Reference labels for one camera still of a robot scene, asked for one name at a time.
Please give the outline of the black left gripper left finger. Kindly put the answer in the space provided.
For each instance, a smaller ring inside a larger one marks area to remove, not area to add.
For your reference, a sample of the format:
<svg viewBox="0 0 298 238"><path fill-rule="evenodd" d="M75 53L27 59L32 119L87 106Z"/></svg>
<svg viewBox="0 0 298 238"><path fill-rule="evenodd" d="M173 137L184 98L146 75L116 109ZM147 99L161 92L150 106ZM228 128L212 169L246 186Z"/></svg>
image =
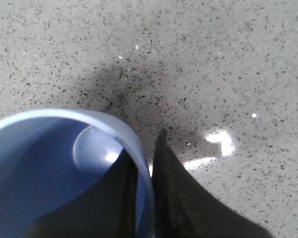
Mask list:
<svg viewBox="0 0 298 238"><path fill-rule="evenodd" d="M38 218L29 238L134 238L138 169L122 150L104 176L79 197Z"/></svg>

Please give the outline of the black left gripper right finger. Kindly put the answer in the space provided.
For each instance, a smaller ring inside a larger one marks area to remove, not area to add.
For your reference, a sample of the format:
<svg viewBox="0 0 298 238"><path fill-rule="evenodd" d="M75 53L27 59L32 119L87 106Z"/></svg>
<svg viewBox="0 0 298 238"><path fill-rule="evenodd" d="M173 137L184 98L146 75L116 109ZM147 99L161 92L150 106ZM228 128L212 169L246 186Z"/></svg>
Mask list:
<svg viewBox="0 0 298 238"><path fill-rule="evenodd" d="M162 129L155 143L152 184L157 238L270 238L262 226L225 206L184 168Z"/></svg>

